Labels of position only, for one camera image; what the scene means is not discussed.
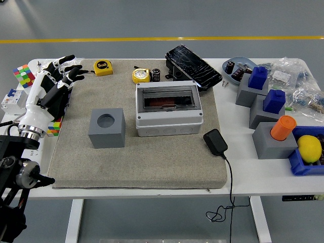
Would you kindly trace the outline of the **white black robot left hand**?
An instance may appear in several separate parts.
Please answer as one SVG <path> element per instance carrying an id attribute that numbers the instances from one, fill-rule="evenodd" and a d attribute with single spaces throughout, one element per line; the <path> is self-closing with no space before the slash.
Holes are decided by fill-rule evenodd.
<path id="1" fill-rule="evenodd" d="M 74 59 L 75 55 L 60 57 L 38 72 L 26 100 L 26 113 L 18 125 L 20 133 L 44 134 L 50 122 L 65 114 L 74 83 L 88 73 L 82 65 L 74 64 Z"/>

